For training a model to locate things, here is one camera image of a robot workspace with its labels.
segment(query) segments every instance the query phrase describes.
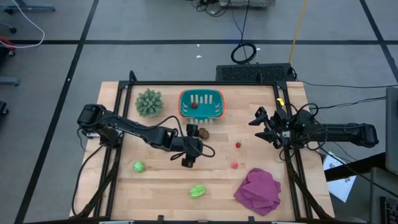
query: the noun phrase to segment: green ball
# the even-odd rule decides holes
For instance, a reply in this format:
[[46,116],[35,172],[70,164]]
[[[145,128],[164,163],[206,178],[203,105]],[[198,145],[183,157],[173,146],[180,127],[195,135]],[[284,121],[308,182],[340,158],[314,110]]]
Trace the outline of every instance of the green ball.
[[140,161],[135,162],[132,167],[134,168],[134,171],[136,171],[136,172],[142,172],[142,171],[144,171],[144,168],[145,168],[144,163],[140,162]]

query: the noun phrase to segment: purple towel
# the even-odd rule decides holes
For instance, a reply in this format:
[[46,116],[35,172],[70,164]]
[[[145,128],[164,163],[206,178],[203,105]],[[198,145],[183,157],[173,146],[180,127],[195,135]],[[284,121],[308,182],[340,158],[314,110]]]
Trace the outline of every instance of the purple towel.
[[280,204],[278,193],[280,193],[280,183],[274,181],[272,174],[253,168],[235,192],[234,197],[246,208],[260,215],[267,215]]

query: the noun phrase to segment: wooden table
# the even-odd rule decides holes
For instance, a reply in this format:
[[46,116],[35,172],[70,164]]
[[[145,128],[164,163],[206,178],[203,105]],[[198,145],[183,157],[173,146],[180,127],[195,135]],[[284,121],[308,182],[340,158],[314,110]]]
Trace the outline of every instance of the wooden table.
[[[114,108],[117,86],[117,82],[102,83],[98,103],[108,110]],[[141,118],[135,109],[138,93],[147,88],[162,93],[165,108],[156,118]],[[205,144],[216,150],[216,156],[199,157],[193,168],[187,169],[181,166],[180,159],[170,161],[173,153],[151,148],[143,140],[125,135],[111,218],[156,220],[158,215],[164,215],[165,220],[246,221],[248,216],[254,216],[256,221],[294,220],[288,175],[285,163],[279,159],[280,151],[254,136],[254,133],[264,129],[263,126],[248,126],[259,106],[265,107],[270,114],[275,111],[271,86],[134,85],[127,118],[150,126],[171,114],[178,116],[179,94],[183,90],[194,88],[217,89],[224,94],[225,117],[212,124],[199,124],[209,130],[210,138],[205,140]],[[290,102],[296,107],[307,103],[301,82],[288,83],[288,91]],[[124,97],[119,111],[123,111]],[[163,126],[176,128],[177,123],[171,119]],[[98,148],[98,141],[98,138],[88,141],[84,159]],[[237,141],[242,142],[239,149],[235,148]],[[103,149],[95,155],[82,172],[76,195],[77,212],[82,210],[98,188],[104,152]],[[302,160],[308,189],[324,210],[334,216],[320,156],[316,152],[302,149]],[[145,163],[145,172],[138,174],[133,171],[132,165],[135,161]],[[238,169],[231,168],[234,161],[239,163]],[[263,217],[246,209],[233,197],[246,174],[254,167],[270,172],[282,186],[279,194],[280,205]],[[190,198],[189,189],[195,184],[205,184],[207,191],[204,196],[194,200]],[[301,216],[305,217],[302,195],[298,188],[297,192]],[[105,214],[107,198],[108,191],[103,196],[101,215]]]

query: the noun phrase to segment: teal basket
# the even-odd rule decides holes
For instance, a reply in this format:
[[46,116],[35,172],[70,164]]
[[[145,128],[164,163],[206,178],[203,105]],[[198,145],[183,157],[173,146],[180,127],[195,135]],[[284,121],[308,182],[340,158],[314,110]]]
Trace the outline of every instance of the teal basket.
[[[198,108],[192,108],[192,103],[196,102]],[[218,90],[185,90],[180,94],[178,110],[182,118],[206,120],[212,118],[222,118],[225,111],[223,93]]]

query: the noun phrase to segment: small red ball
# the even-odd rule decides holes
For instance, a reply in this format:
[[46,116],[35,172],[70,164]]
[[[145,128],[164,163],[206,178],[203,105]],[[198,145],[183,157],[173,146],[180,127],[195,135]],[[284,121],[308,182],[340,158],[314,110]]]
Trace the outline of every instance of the small red ball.
[[237,163],[237,162],[233,162],[233,163],[231,164],[231,168],[232,168],[232,169],[237,169],[237,168],[238,168],[238,163]]

